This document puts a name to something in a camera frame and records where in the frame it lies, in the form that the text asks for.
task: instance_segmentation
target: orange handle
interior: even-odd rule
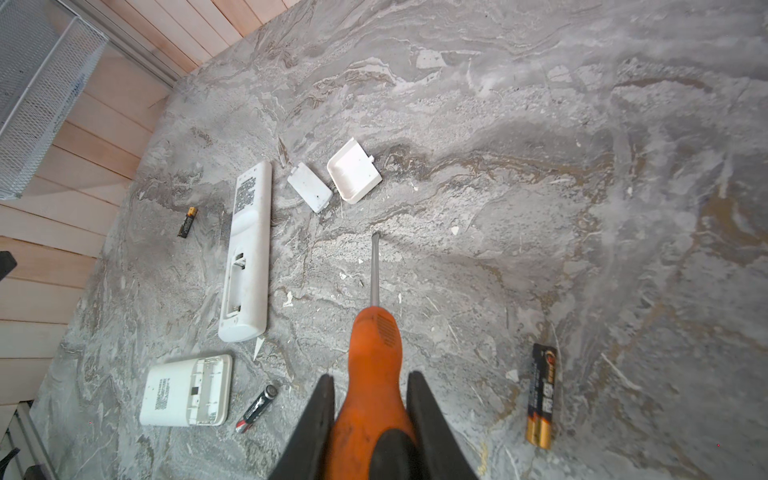
[[[355,318],[349,341],[349,391],[326,451],[330,480],[367,480],[381,434],[401,429],[416,442],[400,397],[402,341],[395,318],[379,306]]]

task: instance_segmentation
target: marble pattern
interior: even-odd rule
[[[60,478],[266,478],[318,377],[346,392],[374,230],[403,391],[424,372],[480,478],[765,478],[767,18],[757,0],[305,0],[218,55],[170,97],[33,408]],[[350,137],[384,180],[316,215],[286,177],[303,161],[331,185]],[[217,316],[233,183],[262,159],[254,362]],[[523,438],[536,341],[561,353],[550,452]],[[224,425],[139,425],[149,366],[221,352]]]

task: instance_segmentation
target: screwdriver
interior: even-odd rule
[[[415,445],[400,396],[402,340],[395,317],[379,306],[379,233],[371,237],[371,306],[358,313],[349,340],[349,389],[331,428],[325,478],[368,478],[374,452]]]

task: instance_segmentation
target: wire mesh basket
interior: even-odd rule
[[[0,200],[22,195],[107,41],[55,0],[0,0]]]

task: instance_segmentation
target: wood plank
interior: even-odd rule
[[[116,207],[123,202],[131,185],[130,179],[56,146],[48,149],[35,175]]]
[[[197,40],[187,33],[155,0],[127,0],[127,2],[184,52],[191,61],[202,65],[211,59],[210,53],[197,43]]]
[[[87,93],[80,95],[67,120],[97,137],[141,157],[152,132]]]
[[[5,432],[5,430],[8,429],[8,424],[11,423],[11,417],[13,416],[13,412],[16,411],[17,405],[18,403],[0,405],[0,432]]]
[[[0,237],[0,250],[11,252],[16,259],[18,265],[7,278],[18,280],[82,288],[96,264],[94,257],[8,237]]]
[[[0,358],[53,358],[66,330],[66,325],[58,323],[0,320]]]
[[[68,252],[98,257],[104,246],[104,235],[72,227],[45,217],[0,205],[0,225],[4,235],[39,243]]]
[[[3,200],[0,205],[101,235],[109,233],[120,210],[113,204],[40,177],[32,178],[22,198]]]
[[[243,37],[262,25],[245,0],[213,0],[213,2]]]
[[[70,286],[4,278],[0,282],[0,319],[66,325],[82,293]]]
[[[108,45],[85,85],[85,92],[153,131],[170,89]]]
[[[216,56],[226,50],[229,45],[216,33],[205,18],[197,13],[187,0],[157,0],[157,3],[181,25],[181,27],[197,40],[211,56]]]
[[[34,399],[50,365],[51,359],[0,359],[0,403]]]
[[[189,3],[227,44],[234,45],[243,37],[211,0],[189,0]]]
[[[139,45],[144,47],[171,70],[175,71],[180,77],[197,68],[197,65],[189,57],[179,50],[176,45],[172,44],[150,22],[147,22],[147,19],[142,17],[139,12],[136,12],[136,9],[131,7],[125,0],[83,1],[90,4],[93,9],[98,10],[116,28],[124,31],[128,37],[133,38]]]
[[[246,0],[261,23],[267,23],[287,10],[282,0]]]
[[[141,162],[136,155],[129,154],[68,121],[61,125],[56,138],[53,139],[53,145],[128,178],[134,178]]]

